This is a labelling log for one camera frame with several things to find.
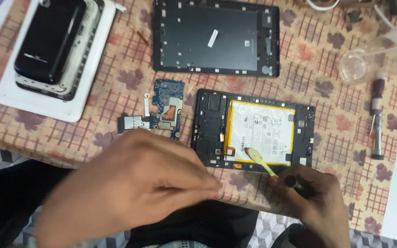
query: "clear plastic cup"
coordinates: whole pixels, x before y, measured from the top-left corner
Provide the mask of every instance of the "clear plastic cup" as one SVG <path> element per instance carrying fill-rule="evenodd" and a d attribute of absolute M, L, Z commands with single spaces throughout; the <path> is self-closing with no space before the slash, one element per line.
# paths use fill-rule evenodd
<path fill-rule="evenodd" d="M 359 84 L 397 74 L 397 29 L 344 54 L 339 62 L 344 82 Z"/>

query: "black phone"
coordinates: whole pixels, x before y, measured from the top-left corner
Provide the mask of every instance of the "black phone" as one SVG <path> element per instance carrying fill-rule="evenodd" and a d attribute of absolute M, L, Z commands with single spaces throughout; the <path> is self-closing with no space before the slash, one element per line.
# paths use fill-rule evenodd
<path fill-rule="evenodd" d="M 84 16 L 84 0 L 45 0 L 33 16 L 14 63 L 24 77 L 58 84 Z"/>

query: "blue circuit board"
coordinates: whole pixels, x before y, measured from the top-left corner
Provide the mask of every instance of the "blue circuit board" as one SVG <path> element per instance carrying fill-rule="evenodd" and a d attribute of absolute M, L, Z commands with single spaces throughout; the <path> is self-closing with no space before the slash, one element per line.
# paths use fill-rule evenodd
<path fill-rule="evenodd" d="M 156 115 L 150 116 L 150 128 L 172 130 L 171 138 L 179 140 L 185 83 L 157 79 L 154 83 L 153 105 L 158 106 Z"/>

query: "floral tablecloth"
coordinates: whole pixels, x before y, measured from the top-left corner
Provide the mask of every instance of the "floral tablecloth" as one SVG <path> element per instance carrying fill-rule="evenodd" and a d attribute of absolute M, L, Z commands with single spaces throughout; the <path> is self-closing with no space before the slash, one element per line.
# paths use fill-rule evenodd
<path fill-rule="evenodd" d="M 152 48 L 129 27 L 133 23 L 152 42 L 150 0 L 117 0 L 130 14 L 116 13 L 108 43 L 82 118 L 67 123 L 0 105 L 0 148 L 57 166 L 77 167 L 117 138 L 117 117 L 143 115 L 143 95 L 153 93 L 157 78 L 185 82 L 180 141 L 190 144 L 199 88 L 209 88 L 316 107 L 313 167 L 336 175 L 350 212 L 350 227 L 378 234 L 382 228 L 397 151 L 397 76 L 383 94 L 384 161 L 370 158 L 371 84 L 341 81 L 338 62 L 351 48 L 387 31 L 372 9 L 346 31 L 347 9 L 316 12 L 289 0 L 259 2 L 281 9 L 281 76 L 277 79 L 152 70 Z M 15 0 L 0 30 L 0 79 L 12 51 L 28 0 Z M 397 18 L 392 22 L 397 25 Z M 168 132 L 158 130 L 163 135 Z M 264 173 L 214 169 L 224 184 L 221 200 L 262 211 L 286 214 L 267 187 Z"/>

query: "barcode sticker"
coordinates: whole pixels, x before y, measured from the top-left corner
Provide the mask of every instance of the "barcode sticker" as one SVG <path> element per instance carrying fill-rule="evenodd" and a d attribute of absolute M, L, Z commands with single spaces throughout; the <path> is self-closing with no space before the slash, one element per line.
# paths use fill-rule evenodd
<path fill-rule="evenodd" d="M 212 35 L 211 35 L 211 39 L 208 42 L 208 47 L 212 47 L 212 45 L 214 44 L 215 38 L 217 38 L 217 34 L 218 34 L 218 31 L 216 29 L 214 29 L 214 32 L 212 32 Z"/>

